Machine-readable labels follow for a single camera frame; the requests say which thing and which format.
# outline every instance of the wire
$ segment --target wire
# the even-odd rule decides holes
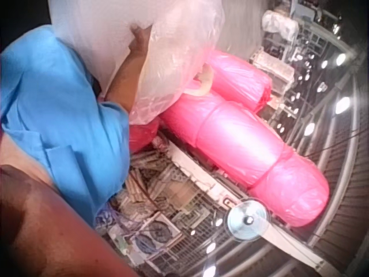
[[[360,134],[362,134],[362,133],[364,133],[365,131],[368,131],[368,130],[369,130],[369,128],[365,128],[364,130],[360,131],[359,133],[354,134],[353,136],[350,136],[350,137],[348,137],[348,138],[345,138],[344,140],[341,140],[341,141],[339,141],[339,142],[337,142],[337,143],[335,143],[335,144],[333,144],[333,145],[331,145],[331,146],[329,146],[329,147],[323,148],[323,149],[321,149],[321,150],[319,150],[319,151],[313,152],[313,153],[311,153],[311,154],[309,154],[309,155],[306,155],[306,156],[304,156],[304,157],[305,157],[305,158],[308,158],[308,157],[313,156],[313,155],[315,155],[315,154],[320,154],[320,153],[322,153],[323,151],[328,150],[328,149],[331,149],[331,148],[333,148],[333,147],[336,147],[337,145],[339,145],[339,144],[341,144],[341,143],[345,143],[346,141],[349,141],[350,139],[352,139],[352,138],[354,138],[354,137],[357,137],[357,136],[359,136]]]

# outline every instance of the pink plastic bag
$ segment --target pink plastic bag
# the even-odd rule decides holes
[[[322,173],[241,105],[213,92],[182,95],[161,118],[291,226],[308,224],[324,209],[329,190]]]
[[[248,62],[212,51],[208,64],[214,70],[212,90],[225,100],[241,103],[254,112],[261,110],[270,100],[272,80]]]
[[[293,153],[278,163],[249,190],[293,227],[309,224],[323,211],[329,198],[327,180],[309,160]]]
[[[146,125],[129,126],[129,150],[135,153],[148,145],[156,136],[159,128],[158,117]]]

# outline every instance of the hand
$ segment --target hand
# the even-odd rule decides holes
[[[134,39],[129,45],[131,53],[134,55],[146,56],[149,49],[149,41],[151,34],[152,25],[146,29],[142,29],[139,26],[131,26],[131,31],[134,35]]]

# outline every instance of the floor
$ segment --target floor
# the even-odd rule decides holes
[[[217,48],[243,59],[250,59],[261,46],[261,18],[268,0],[223,0],[225,24]]]

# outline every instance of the person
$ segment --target person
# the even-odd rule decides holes
[[[137,277],[48,184],[8,165],[0,181],[4,276]]]
[[[27,276],[135,276],[91,227],[128,173],[150,29],[131,29],[130,54],[101,103],[49,25],[1,54],[1,254]]]
[[[129,169],[129,112],[150,27],[132,32],[130,54],[101,103],[82,60],[50,25],[1,54],[0,164],[49,184],[90,226]]]

